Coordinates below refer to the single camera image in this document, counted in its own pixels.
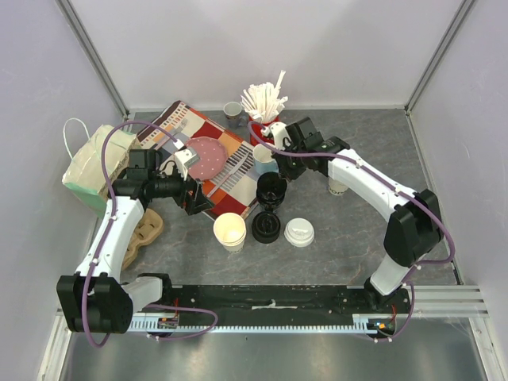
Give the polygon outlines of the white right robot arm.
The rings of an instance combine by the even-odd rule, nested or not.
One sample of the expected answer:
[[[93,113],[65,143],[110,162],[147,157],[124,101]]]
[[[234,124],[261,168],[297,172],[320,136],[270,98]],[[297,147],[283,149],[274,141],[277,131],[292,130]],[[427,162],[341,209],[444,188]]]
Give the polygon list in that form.
[[[354,191],[387,221],[386,255],[367,280],[363,294],[370,311],[384,311],[410,269],[443,238],[437,196],[390,179],[339,137],[323,138],[308,117],[289,125],[275,122],[263,134],[278,150],[273,156],[282,176],[297,179],[305,170],[318,171]]]

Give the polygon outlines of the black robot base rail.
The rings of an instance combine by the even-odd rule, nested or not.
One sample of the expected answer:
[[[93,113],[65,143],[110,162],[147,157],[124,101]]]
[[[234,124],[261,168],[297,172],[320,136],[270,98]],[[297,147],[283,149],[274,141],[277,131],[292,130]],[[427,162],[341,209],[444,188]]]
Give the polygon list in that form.
[[[157,301],[166,306],[213,310],[322,311],[346,314],[406,314],[410,293],[399,288],[388,296],[377,297],[362,287],[338,285],[183,285],[172,286]]]

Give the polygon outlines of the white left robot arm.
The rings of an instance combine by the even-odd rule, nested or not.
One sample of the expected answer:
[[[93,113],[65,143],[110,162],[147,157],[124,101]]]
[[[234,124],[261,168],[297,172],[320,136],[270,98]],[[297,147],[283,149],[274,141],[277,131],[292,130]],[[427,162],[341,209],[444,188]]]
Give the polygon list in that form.
[[[174,154],[170,175],[159,171],[161,159],[161,152],[154,149],[130,152],[129,166],[108,186],[106,212],[90,251],[74,275],[63,275],[56,284],[72,332],[125,333],[134,313],[146,306],[157,312],[173,306],[167,274],[144,273],[129,284],[120,283],[129,242],[152,200],[172,198],[189,215],[213,206],[203,194],[202,181],[190,175],[199,160],[194,149]]]

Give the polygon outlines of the white paper coffee cup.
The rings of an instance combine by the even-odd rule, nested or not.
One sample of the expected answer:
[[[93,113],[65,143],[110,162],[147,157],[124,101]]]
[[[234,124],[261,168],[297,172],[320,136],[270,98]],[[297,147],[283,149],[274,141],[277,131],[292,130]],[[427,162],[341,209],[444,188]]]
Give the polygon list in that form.
[[[343,195],[348,190],[348,186],[331,177],[328,179],[328,191],[332,195]]]

